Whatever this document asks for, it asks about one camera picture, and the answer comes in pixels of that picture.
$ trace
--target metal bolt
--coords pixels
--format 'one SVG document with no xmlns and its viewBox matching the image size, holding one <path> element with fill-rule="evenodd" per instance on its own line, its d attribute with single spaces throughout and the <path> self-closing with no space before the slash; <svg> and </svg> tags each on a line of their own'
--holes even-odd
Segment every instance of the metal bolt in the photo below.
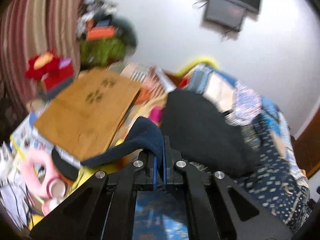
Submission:
<svg viewBox="0 0 320 240">
<path fill-rule="evenodd" d="M 135 166 L 137 168 L 141 167 L 142 165 L 143 165 L 143 161 L 137 160 L 137 161 L 133 162 L 133 166 Z"/>
<path fill-rule="evenodd" d="M 224 178 L 224 173 L 222 171 L 216 171 L 214 173 L 214 176 L 217 178 L 217 179 L 223 179 Z"/>
<path fill-rule="evenodd" d="M 98 178 L 98 179 L 102 179 L 105 175 L 106 175 L 106 173 L 104 171 L 97 171 L 96 172 L 96 178 Z"/>
<path fill-rule="evenodd" d="M 177 165 L 179 168 L 184 168 L 187 164 L 186 164 L 186 162 L 184 162 L 184 161 L 177 161 L 176 165 Z"/>
</svg>

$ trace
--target wooden door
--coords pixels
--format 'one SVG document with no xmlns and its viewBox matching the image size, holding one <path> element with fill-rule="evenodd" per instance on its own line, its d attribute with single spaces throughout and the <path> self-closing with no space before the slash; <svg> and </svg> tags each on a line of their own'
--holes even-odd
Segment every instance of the wooden door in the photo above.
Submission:
<svg viewBox="0 0 320 240">
<path fill-rule="evenodd" d="M 320 110 L 293 144 L 297 164 L 309 178 L 320 168 Z"/>
</svg>

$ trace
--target striped curtain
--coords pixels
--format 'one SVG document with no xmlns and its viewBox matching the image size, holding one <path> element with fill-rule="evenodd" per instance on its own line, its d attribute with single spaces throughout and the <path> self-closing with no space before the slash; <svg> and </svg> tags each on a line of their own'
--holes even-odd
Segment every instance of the striped curtain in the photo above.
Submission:
<svg viewBox="0 0 320 240">
<path fill-rule="evenodd" d="M 28 59 L 54 49 L 71 57 L 75 73 L 80 70 L 76 21 L 83 0 L 13 0 L 0 20 L 0 83 L 18 119 L 34 98 L 36 83 L 25 78 Z"/>
</svg>

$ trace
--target pink ring toy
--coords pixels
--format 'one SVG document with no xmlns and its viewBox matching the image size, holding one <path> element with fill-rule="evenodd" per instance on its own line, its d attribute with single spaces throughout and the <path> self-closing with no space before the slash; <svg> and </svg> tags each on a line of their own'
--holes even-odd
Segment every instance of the pink ring toy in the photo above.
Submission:
<svg viewBox="0 0 320 240">
<path fill-rule="evenodd" d="M 35 174 L 34 165 L 45 166 L 45 176 L 42 184 Z M 53 164 L 51 156 L 42 150 L 32 149 L 28 151 L 28 158 L 21 163 L 21 174 L 29 191 L 42 198 L 63 197 L 67 186 L 59 178 L 59 173 Z"/>
</svg>

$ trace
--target brown cardboard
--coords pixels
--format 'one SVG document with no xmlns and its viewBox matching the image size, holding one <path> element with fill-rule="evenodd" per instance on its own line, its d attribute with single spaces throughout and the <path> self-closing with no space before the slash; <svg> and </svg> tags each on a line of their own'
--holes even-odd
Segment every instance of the brown cardboard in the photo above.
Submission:
<svg viewBox="0 0 320 240">
<path fill-rule="evenodd" d="M 107 150 L 140 83 L 92 69 L 63 90 L 35 122 L 39 133 L 82 161 Z"/>
</svg>

